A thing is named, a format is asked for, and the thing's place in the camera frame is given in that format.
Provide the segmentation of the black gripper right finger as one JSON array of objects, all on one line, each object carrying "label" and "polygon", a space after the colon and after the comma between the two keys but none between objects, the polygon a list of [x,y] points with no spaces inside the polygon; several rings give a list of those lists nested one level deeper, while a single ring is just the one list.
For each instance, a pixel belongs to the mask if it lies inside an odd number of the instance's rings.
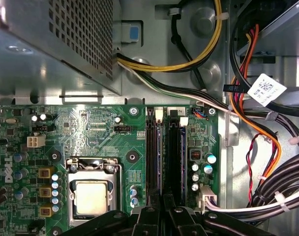
[{"label": "black gripper right finger", "polygon": [[171,193],[163,194],[163,203],[171,225],[172,235],[177,236],[271,236],[272,233],[254,227],[220,212],[209,211],[201,216],[175,203]]}]

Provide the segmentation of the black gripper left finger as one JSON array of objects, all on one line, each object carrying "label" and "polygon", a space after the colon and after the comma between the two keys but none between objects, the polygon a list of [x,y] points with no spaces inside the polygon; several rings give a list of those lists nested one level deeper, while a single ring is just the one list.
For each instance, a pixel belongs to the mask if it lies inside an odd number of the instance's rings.
[{"label": "black gripper left finger", "polygon": [[161,198],[158,189],[147,192],[147,205],[130,214],[109,211],[83,224],[79,236],[158,236]]}]

